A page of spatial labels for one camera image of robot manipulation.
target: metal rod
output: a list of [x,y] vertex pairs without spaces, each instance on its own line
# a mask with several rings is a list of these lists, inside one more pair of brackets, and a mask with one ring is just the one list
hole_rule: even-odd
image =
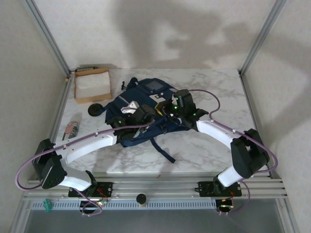
[[243,76],[245,75],[249,67],[251,66],[252,62],[254,61],[259,49],[261,48],[263,42],[265,41],[269,31],[271,30],[274,22],[276,21],[285,3],[286,3],[286,0],[275,1],[265,23],[263,24],[263,27],[261,28],[259,35],[257,36],[246,60],[244,61],[244,64],[242,65],[239,71],[241,78],[243,78]]
[[52,53],[61,67],[63,73],[67,75],[70,71],[69,66],[67,65],[60,49],[58,48],[47,24],[45,23],[40,11],[38,10],[37,5],[33,0],[22,0],[26,9],[29,11],[32,16],[35,25],[39,28],[39,31],[43,37],[43,39],[48,43],[49,48],[52,50]]

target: green connector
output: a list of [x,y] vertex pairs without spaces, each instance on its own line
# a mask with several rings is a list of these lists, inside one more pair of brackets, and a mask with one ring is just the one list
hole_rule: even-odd
[[52,202],[50,199],[45,199],[45,201],[43,201],[43,204],[44,204],[44,208],[45,208],[45,211],[46,212],[49,212],[52,210]]

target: black round magnet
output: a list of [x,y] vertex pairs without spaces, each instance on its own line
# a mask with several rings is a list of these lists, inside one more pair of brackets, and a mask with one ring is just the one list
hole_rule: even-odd
[[98,112],[103,108],[103,106],[99,103],[94,103],[89,106],[87,112],[90,114],[92,117],[98,117],[100,114]]

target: black clamp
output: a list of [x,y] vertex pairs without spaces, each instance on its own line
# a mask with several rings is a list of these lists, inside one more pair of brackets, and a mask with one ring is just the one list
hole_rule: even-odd
[[[122,116],[114,117],[111,120],[107,121],[107,124],[111,125],[112,128],[143,125],[153,121],[155,116],[156,112],[154,111],[154,109],[146,104],[143,104],[142,106],[138,107],[133,114],[125,113]],[[123,140],[132,139],[139,133],[142,133],[144,130],[145,128],[116,130],[114,132],[114,135],[118,137],[117,142],[121,142]]]
[[196,122],[208,112],[196,108],[192,95],[188,90],[183,89],[173,93],[176,104],[173,100],[166,100],[157,104],[155,109],[162,116],[167,116],[171,121],[176,118],[182,119],[186,127],[198,131]]

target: black round knob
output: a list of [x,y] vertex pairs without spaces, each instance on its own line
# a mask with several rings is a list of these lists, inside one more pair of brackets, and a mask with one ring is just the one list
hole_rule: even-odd
[[144,195],[143,193],[138,194],[136,197],[136,201],[139,205],[144,205],[146,203],[146,195]]
[[89,106],[87,112],[90,114],[90,116],[92,117],[97,117],[99,116],[100,114],[99,111],[103,108],[103,106],[99,103],[94,103],[92,105]]

